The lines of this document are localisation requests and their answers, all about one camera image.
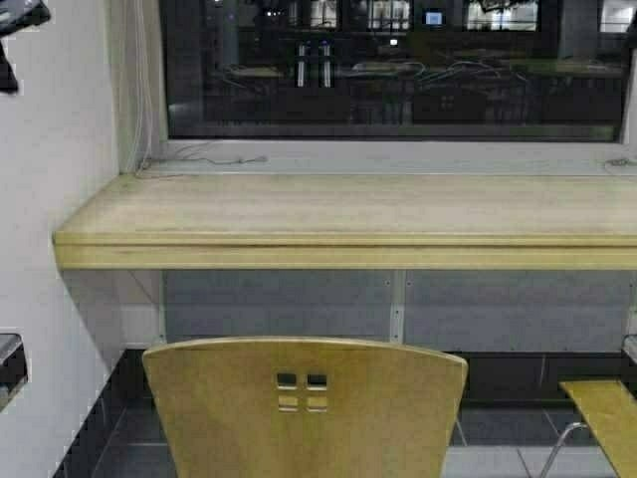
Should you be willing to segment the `robot base left corner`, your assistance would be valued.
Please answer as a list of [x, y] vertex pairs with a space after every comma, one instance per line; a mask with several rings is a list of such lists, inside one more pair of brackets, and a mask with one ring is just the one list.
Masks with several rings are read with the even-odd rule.
[[1, 335], [1, 409], [4, 409], [28, 382], [28, 365], [22, 338]]

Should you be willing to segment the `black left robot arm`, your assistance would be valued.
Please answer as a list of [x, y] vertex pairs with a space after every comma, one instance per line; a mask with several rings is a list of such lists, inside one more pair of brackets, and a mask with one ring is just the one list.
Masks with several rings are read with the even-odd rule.
[[[51, 18], [49, 8], [42, 0], [1, 0], [1, 38], [40, 26]], [[4, 47], [1, 47], [1, 93], [16, 95], [18, 92], [18, 81], [7, 60]]]

